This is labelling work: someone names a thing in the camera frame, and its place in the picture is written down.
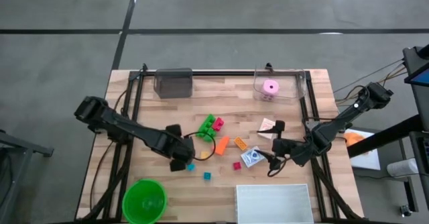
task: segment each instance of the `concrete floor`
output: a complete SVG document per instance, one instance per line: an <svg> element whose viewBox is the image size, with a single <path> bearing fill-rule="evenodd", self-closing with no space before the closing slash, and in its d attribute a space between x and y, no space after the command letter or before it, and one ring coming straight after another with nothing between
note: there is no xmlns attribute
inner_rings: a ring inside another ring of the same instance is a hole
<svg viewBox="0 0 429 224"><path fill-rule="evenodd" d="M0 0L0 30L121 29L129 0ZM427 28L429 0L137 0L130 28ZM327 68L338 89L424 46L429 34L127 36L120 69ZM74 218L94 135L73 117L86 95L103 96L119 35L0 34L0 128L55 148L34 156L19 195L14 223ZM362 80L379 80L390 69ZM383 129L417 113L402 78L395 95L356 126ZM350 88L336 93L343 97ZM357 179L365 216L375 221L422 223L426 203L403 219L401 183ZM416 191L422 196L421 186Z"/></svg>

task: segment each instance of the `clear plastic bin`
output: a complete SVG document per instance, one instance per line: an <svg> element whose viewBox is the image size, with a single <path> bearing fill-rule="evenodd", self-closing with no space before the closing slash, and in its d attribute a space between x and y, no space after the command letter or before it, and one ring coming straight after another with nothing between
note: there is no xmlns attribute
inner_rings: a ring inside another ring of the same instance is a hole
<svg viewBox="0 0 429 224"><path fill-rule="evenodd" d="M274 102L300 99L305 97L306 89L306 74L302 69L276 70L266 66L255 69L254 99Z"/></svg>

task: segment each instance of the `green bowl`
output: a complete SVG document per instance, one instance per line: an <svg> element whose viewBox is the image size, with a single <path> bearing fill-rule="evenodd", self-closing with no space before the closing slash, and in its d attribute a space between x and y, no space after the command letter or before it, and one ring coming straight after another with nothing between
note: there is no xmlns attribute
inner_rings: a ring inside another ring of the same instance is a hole
<svg viewBox="0 0 429 224"><path fill-rule="evenodd" d="M156 180L139 180L127 190L122 201L123 215L131 224L152 224L167 209L166 190Z"/></svg>

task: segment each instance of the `white plastic tray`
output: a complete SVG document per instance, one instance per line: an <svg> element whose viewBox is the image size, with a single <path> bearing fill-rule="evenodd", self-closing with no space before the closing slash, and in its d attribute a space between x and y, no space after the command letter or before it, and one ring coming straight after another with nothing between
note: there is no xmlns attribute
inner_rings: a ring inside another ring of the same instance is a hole
<svg viewBox="0 0 429 224"><path fill-rule="evenodd" d="M237 185L238 224L314 223L307 184Z"/></svg>

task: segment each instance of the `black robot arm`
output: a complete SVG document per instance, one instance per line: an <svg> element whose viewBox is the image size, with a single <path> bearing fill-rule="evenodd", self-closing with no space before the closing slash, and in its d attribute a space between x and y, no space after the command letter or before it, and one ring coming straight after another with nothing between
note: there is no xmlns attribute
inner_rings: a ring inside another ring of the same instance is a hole
<svg viewBox="0 0 429 224"><path fill-rule="evenodd" d="M315 155L319 156L330 149L336 134L362 113L371 109L382 109L390 102L391 90L386 90L379 83L370 82L358 92L355 103L347 107L332 121L319 123L310 130L306 138L315 145Z"/></svg>
<svg viewBox="0 0 429 224"><path fill-rule="evenodd" d="M258 151L270 163L270 170L279 170L281 167L280 160L277 157L283 157L289 154L288 159L292 159L296 164L303 166L311 158L320 156L329 151L331 142L335 139L336 134L347 128L354 119L370 109L384 108L390 102L391 90L386 90L379 83L370 82L366 87L358 92L355 103L345 109L340 115L331 121L318 123L314 127L307 127L307 134L304 141L282 138L284 131L284 122L276 121L272 129L259 131L259 133L276 133L278 136L273 140L272 151L274 155Z"/></svg>
<svg viewBox="0 0 429 224"><path fill-rule="evenodd" d="M85 97L74 115L95 133L100 129L106 130L109 139L114 142L127 143L131 135L141 139L152 151L172 158L171 171L185 169L195 157L192 138L183 138L179 125L167 126L165 130L142 126L118 114L102 98Z"/></svg>

